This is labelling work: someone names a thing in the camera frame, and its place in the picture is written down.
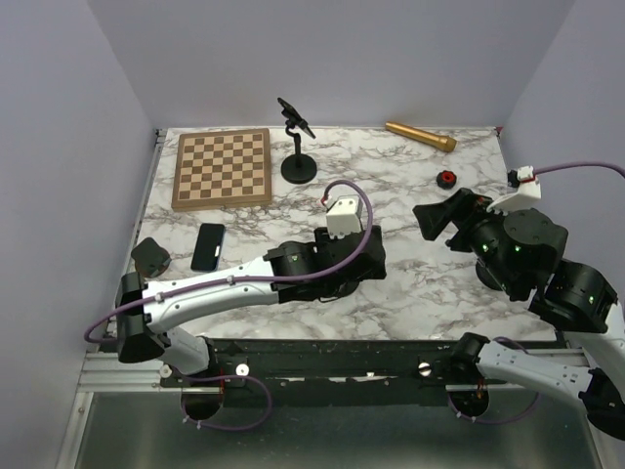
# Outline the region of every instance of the lavender wall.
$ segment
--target lavender wall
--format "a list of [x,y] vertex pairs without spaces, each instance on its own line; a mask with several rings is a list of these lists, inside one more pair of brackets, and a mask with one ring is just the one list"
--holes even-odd
[[89,0],[159,126],[500,125],[573,0]]
[[[576,160],[625,166],[625,2],[578,0],[508,119],[510,167]],[[567,256],[625,294],[625,181],[605,169],[541,178],[541,207],[569,228]]]
[[4,3],[0,44],[0,460],[50,468],[153,136],[84,0]]

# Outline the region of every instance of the chessboard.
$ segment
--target chessboard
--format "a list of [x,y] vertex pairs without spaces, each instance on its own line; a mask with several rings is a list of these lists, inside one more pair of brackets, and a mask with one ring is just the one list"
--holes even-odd
[[172,208],[204,210],[271,203],[269,129],[183,134]]

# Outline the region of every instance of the round black base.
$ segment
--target round black base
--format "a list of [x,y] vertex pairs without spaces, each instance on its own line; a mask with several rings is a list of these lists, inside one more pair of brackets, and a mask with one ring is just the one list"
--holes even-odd
[[300,154],[301,164],[298,166],[298,156],[292,154],[282,161],[282,177],[291,184],[309,183],[316,176],[316,163],[307,154]]

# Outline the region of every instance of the black phone holder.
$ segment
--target black phone holder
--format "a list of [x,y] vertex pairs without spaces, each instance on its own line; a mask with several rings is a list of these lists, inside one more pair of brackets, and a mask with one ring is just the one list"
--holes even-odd
[[302,136],[299,133],[293,132],[293,129],[299,127],[303,132],[309,135],[311,138],[315,138],[315,135],[306,120],[302,118],[294,107],[289,105],[286,101],[278,98],[277,101],[282,106],[282,115],[286,117],[286,135],[293,138],[295,145],[295,153],[284,158],[282,166],[280,167],[280,173],[285,181],[291,184],[305,184],[314,179],[316,176],[316,162],[312,157],[302,153]]

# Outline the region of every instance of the black smartphone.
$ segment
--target black smartphone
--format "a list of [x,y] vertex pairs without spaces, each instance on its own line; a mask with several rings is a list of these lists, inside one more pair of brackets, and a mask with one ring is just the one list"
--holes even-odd
[[191,259],[191,270],[197,272],[215,272],[222,253],[226,227],[215,223],[203,223],[199,227],[197,242]]

